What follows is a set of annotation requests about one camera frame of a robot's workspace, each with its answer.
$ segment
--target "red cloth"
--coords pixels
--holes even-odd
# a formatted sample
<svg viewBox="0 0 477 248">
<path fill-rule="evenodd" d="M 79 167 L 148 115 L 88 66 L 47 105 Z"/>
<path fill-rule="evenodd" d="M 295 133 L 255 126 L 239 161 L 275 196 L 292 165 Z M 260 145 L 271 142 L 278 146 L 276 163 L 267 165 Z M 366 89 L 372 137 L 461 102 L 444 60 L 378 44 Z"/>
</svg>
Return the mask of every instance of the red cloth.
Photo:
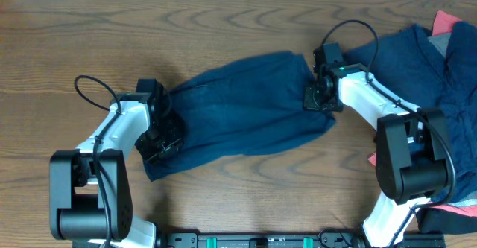
<svg viewBox="0 0 477 248">
<path fill-rule="evenodd" d="M 432 26 L 432 36 L 452 32 L 454 24 L 459 21 L 462 20 L 439 10 L 435 16 L 434 25 Z"/>
<path fill-rule="evenodd" d="M 376 152 L 373 153 L 369 158 L 367 158 L 372 165 L 376 166 Z M 436 209 L 443 209 L 444 211 L 453 212 L 460 215 L 465 215 L 468 217 L 477 217 L 477 206 L 470 207 L 454 207 L 449 205 L 437 206 Z"/>
</svg>

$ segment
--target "white plastic part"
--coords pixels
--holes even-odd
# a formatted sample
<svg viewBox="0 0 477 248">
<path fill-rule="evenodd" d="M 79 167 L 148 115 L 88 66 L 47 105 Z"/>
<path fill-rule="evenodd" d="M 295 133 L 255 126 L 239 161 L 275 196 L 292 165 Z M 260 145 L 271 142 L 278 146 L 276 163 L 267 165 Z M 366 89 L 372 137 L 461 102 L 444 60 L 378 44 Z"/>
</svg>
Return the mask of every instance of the white plastic part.
<svg viewBox="0 0 477 248">
<path fill-rule="evenodd" d="M 378 118 L 388 114 L 405 115 L 407 111 L 396 107 L 387 98 L 380 95 L 373 87 L 367 85 L 364 77 L 365 72 L 357 72 L 349 74 L 338 81 L 339 98 L 343 104 L 351 106 L 376 130 Z M 374 75 L 369 73 L 370 80 L 374 79 Z M 384 87 L 376 79 L 373 84 L 380 88 L 383 92 L 390 95 L 396 100 L 401 100 L 401 104 L 416 110 L 419 107 L 415 104 L 404 101 L 392 91 Z"/>
<path fill-rule="evenodd" d="M 409 213 L 409 209 L 416 204 L 425 204 L 429 202 L 428 197 L 420 197 L 413 200 L 408 200 L 406 203 L 397 205 L 394 200 L 386 197 L 381 191 L 378 201 L 374 206 L 371 215 L 364 220 L 363 229 L 366 234 L 367 240 L 372 247 L 387 247 L 397 232 L 401 223 Z M 394 244 L 398 244 L 402 241 L 405 228 L 408 227 L 411 220 L 414 218 L 414 214 L 407 222 L 404 229 L 397 236 Z"/>
<path fill-rule="evenodd" d="M 114 121 L 103 137 L 103 143 L 99 145 L 98 152 L 114 149 L 122 150 L 124 160 L 127 159 L 137 139 L 149 128 L 149 111 L 146 104 L 138 101 L 121 101 L 121 115 Z M 110 106 L 110 112 L 98 129 L 83 143 L 76 148 L 81 153 L 92 153 L 95 137 L 103 130 L 106 124 L 114 117 L 118 105 Z M 88 179 L 89 185 L 97 184 L 96 178 Z"/>
<path fill-rule="evenodd" d="M 92 239 L 88 242 L 94 244 L 102 244 L 105 240 Z M 156 246 L 156 225 L 151 222 L 144 221 L 140 217 L 133 215 L 131 230 L 127 237 L 120 241 L 111 241 L 115 247 L 124 248 L 154 248 Z"/>
</svg>

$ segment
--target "blue cloth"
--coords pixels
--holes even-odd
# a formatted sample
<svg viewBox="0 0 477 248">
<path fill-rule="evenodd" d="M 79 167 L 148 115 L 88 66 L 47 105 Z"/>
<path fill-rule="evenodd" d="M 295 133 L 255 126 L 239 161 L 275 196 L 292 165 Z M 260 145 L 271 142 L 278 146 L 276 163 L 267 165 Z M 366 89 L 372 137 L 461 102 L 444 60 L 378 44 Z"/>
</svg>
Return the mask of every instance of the blue cloth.
<svg viewBox="0 0 477 248">
<path fill-rule="evenodd" d="M 457 174 L 452 202 L 477 191 L 477 28 L 454 25 L 444 58 L 428 41 L 431 32 L 419 25 L 379 41 L 370 69 L 376 79 L 422 108 L 439 107 L 446 116 Z M 375 44 L 347 52 L 348 63 L 367 65 Z M 436 201 L 446 195 L 443 191 Z"/>
<path fill-rule="evenodd" d="M 186 122 L 180 152 L 145 170 L 151 181 L 227 155 L 266 155 L 323 135 L 332 113 L 303 110 L 303 93 L 315 77 L 302 55 L 284 51 L 207 71 L 171 91 Z"/>
</svg>

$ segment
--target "wooden table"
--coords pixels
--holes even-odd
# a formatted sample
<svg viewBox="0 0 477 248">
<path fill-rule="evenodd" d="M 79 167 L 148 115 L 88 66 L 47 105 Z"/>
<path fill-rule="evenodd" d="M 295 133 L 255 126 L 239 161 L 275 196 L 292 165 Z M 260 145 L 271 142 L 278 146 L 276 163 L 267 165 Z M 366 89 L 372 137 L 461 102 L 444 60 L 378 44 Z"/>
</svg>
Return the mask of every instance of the wooden table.
<svg viewBox="0 0 477 248">
<path fill-rule="evenodd" d="M 48 227 L 48 160 L 104 119 L 73 79 L 90 74 L 117 92 L 139 77 L 167 87 L 228 62 L 278 50 L 312 50 L 341 20 L 378 35 L 437 10 L 477 23 L 477 0 L 4 0 L 0 13 L 0 246 L 70 247 Z M 358 25 L 332 36 L 344 49 L 371 41 Z M 85 82 L 106 104 L 110 96 Z M 233 156 L 149 182 L 139 154 L 127 161 L 134 212 L 165 230 L 318 232 L 354 228 L 379 187 L 366 157 L 373 129 L 352 109 L 323 137 L 270 156 Z M 446 236 L 473 247 L 477 235 Z"/>
</svg>

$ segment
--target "pile of clothes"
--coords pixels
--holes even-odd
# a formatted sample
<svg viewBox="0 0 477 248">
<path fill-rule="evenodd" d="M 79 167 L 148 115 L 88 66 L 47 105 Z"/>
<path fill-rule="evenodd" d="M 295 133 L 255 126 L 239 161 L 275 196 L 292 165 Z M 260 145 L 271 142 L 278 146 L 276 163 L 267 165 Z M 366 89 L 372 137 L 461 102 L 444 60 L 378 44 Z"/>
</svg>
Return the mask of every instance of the pile of clothes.
<svg viewBox="0 0 477 248">
<path fill-rule="evenodd" d="M 368 64 L 375 43 L 345 54 Z M 439 12 L 433 30 L 413 25 L 379 41 L 370 69 L 396 95 L 446 115 L 457 174 L 452 203 L 421 210 L 421 232 L 477 232 L 477 28 Z M 180 152 L 151 165 L 155 180 L 226 155 L 267 155 L 298 147 L 334 123 L 330 112 L 303 110 L 314 81 L 302 55 L 291 52 L 240 60 L 205 72 L 171 91 L 186 122 Z"/>
</svg>

